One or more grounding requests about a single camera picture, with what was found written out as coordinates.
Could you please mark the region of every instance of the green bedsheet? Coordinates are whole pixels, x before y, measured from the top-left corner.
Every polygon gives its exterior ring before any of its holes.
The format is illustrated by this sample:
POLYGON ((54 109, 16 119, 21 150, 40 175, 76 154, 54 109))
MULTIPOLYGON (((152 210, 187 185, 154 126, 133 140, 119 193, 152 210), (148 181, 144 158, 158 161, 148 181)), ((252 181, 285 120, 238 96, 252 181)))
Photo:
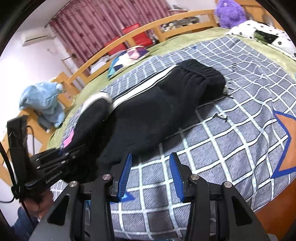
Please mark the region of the green bedsheet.
MULTIPOLYGON (((191 34, 184 34, 180 36, 176 36, 174 38, 171 38, 163 43, 160 43, 158 45, 155 45, 151 48, 149 48, 150 55, 147 57, 154 55, 165 55, 169 52, 173 52, 179 49, 182 49, 186 46, 205 41, 210 39, 219 38, 226 33, 228 29, 225 28, 211 28, 207 29, 202 32, 197 33, 191 33, 191 34)), ((280 66, 282 66, 291 76, 294 77, 294 74, 296 73, 296 62, 289 58, 288 56, 278 52, 277 50, 268 47, 267 45, 261 44, 259 42, 253 41, 251 39, 246 38, 240 38, 243 42, 251 46, 253 49, 259 51, 260 53, 264 54, 269 59, 275 61, 280 66)), ((111 81, 114 81, 124 75, 125 73, 129 72, 136 66, 140 65, 144 61, 147 60, 147 58, 143 59, 142 61, 138 62, 137 64, 130 66, 125 71, 120 73, 119 75, 115 76, 111 80, 107 79, 107 72, 101 74, 97 78, 95 78, 92 82, 90 82, 80 93, 76 96, 76 98, 73 101, 73 104, 70 108, 70 110, 67 112, 67 117, 64 123, 61 125, 60 128, 58 128, 53 135, 51 136, 49 142, 48 142, 48 148, 53 147, 59 147, 64 130, 70 120, 70 118, 74 115, 74 113, 77 111, 77 109, 84 103, 84 101, 87 100, 87 98, 100 91, 104 87, 106 87, 111 81)))

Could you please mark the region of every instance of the curtain rod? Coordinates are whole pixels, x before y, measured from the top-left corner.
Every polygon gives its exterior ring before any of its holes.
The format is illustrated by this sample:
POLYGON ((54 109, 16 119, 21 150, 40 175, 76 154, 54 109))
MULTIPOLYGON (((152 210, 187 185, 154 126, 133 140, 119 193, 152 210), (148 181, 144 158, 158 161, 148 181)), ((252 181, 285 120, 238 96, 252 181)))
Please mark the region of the curtain rod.
POLYGON ((64 8, 66 7, 72 0, 68 1, 63 7, 60 8, 59 11, 57 11, 57 13, 48 21, 48 23, 44 26, 44 28, 47 27, 47 25, 49 24, 49 22, 64 8))

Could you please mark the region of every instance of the red striped curtain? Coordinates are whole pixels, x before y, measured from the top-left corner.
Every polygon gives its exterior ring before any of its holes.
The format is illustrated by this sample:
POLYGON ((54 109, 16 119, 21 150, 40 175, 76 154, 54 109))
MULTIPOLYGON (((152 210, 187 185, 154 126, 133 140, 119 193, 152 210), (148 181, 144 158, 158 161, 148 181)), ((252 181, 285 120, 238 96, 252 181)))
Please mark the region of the red striped curtain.
POLYGON ((49 24, 80 67, 104 43, 123 36, 123 28, 167 17, 169 9, 165 0, 72 0, 49 24))

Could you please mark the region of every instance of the air conditioner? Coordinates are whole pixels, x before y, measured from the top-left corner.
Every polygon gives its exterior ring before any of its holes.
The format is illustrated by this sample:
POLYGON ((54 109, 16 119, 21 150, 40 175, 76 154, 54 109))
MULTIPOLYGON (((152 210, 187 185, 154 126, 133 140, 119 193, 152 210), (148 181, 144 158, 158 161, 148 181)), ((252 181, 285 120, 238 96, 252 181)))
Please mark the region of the air conditioner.
POLYGON ((47 30, 34 29, 21 34, 22 46, 28 46, 46 39, 54 39, 47 30))

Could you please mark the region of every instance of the blue stuffed toy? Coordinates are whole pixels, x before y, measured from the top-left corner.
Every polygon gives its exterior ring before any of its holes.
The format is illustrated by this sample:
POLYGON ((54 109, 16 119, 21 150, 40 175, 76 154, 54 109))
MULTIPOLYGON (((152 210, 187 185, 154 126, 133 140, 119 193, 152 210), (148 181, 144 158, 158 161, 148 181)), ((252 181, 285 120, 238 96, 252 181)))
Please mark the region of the blue stuffed toy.
POLYGON ((220 0, 215 15, 221 28, 232 28, 247 20, 244 9, 234 0, 220 0))
POLYGON ((43 114, 43 116, 56 128, 65 120, 65 112, 57 101, 57 97, 63 92, 61 84, 38 83, 28 86, 20 98, 20 110, 32 108, 43 114))

